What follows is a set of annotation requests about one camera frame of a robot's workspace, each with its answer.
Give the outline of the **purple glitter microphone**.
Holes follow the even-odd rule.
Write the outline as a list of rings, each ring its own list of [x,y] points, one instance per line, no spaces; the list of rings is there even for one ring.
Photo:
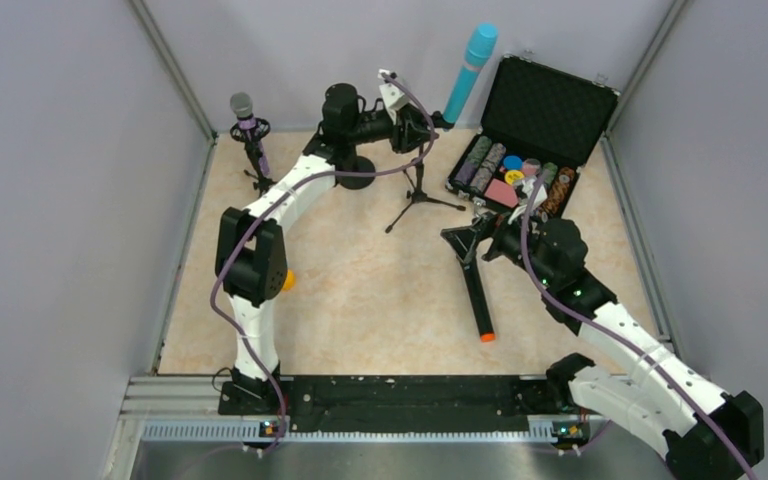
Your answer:
[[[230,130],[231,136],[244,145],[256,177],[259,180],[266,179],[269,166],[262,148],[262,140],[270,131],[269,122],[254,115],[253,100],[245,92],[233,94],[229,104],[236,117],[236,124]]]

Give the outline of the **black tripod clip stand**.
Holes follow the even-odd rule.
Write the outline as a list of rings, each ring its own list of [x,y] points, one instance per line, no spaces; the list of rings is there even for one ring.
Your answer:
[[[406,171],[404,171],[404,175],[407,178],[408,183],[410,185],[410,188],[406,192],[406,198],[408,199],[408,204],[401,210],[401,212],[397,215],[397,217],[385,228],[384,232],[386,234],[389,234],[392,232],[396,224],[402,219],[404,214],[412,206],[418,205],[420,203],[443,205],[446,207],[453,208],[460,212],[463,212],[466,210],[466,207],[463,205],[457,205],[448,201],[433,198],[424,189],[424,180],[425,180],[424,158],[430,152],[432,143],[439,137],[439,135],[436,133],[436,129],[443,128],[444,130],[446,130],[454,126],[453,123],[447,122],[443,118],[443,114],[440,111],[435,111],[431,115],[431,119],[432,119],[433,126],[430,127],[430,131],[431,131],[430,140],[428,142],[427,147],[424,147],[424,146],[419,147],[419,152],[422,159],[418,160],[416,165],[414,166],[414,169],[415,169],[414,177],[411,177]]]

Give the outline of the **light blue microphone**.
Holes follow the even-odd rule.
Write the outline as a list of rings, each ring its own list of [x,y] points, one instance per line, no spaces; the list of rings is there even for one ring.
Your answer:
[[[472,31],[442,112],[442,118],[447,124],[454,125],[458,121],[483,67],[493,55],[498,37],[499,30],[492,23],[481,23]]]

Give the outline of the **black round-base mic stand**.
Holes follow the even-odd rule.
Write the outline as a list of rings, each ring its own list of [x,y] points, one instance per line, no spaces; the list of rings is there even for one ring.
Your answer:
[[[364,99],[356,96],[354,100],[342,99],[339,103],[339,114],[334,122],[334,132],[337,142],[337,160],[335,170],[343,172],[337,176],[337,183],[348,190],[361,190],[372,184],[372,177],[362,174],[375,172],[372,161],[357,153],[358,138],[365,128],[368,117],[362,113],[359,101]]]

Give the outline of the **black microphone orange end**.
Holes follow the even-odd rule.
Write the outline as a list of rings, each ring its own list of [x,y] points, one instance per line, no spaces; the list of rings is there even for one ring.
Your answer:
[[[461,268],[480,341],[492,342],[496,338],[495,330],[477,260],[472,258]]]

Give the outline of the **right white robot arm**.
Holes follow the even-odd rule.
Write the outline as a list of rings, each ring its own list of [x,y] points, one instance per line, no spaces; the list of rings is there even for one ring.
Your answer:
[[[760,402],[695,373],[642,327],[587,269],[589,249],[573,221],[484,214],[440,235],[462,264],[471,295],[484,297],[477,247],[489,240],[483,260],[504,257],[525,270],[555,321],[625,369],[621,379],[583,354],[567,355],[546,371],[560,404],[594,411],[643,441],[676,479],[754,478],[765,457]]]

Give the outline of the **tripod stand with shock mount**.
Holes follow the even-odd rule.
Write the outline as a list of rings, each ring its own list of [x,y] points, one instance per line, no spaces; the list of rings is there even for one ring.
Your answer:
[[[243,144],[253,169],[253,172],[245,170],[244,173],[254,180],[254,189],[259,196],[263,196],[275,184],[270,177],[270,167],[262,143],[263,139],[271,133],[270,123],[254,115],[238,117],[229,133],[235,141]]]

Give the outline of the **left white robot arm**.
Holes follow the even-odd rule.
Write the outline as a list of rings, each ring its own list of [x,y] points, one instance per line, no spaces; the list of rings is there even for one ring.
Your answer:
[[[353,85],[334,84],[326,90],[317,130],[292,168],[257,200],[222,214],[210,303],[237,335],[225,395],[250,398],[266,408],[283,401],[274,303],[289,279],[289,229],[336,186],[363,189],[380,176],[368,158],[358,155],[358,146],[387,141],[397,154],[415,152],[410,164],[417,167],[438,129],[448,125],[441,112],[426,110],[391,78],[372,106],[366,106]]]

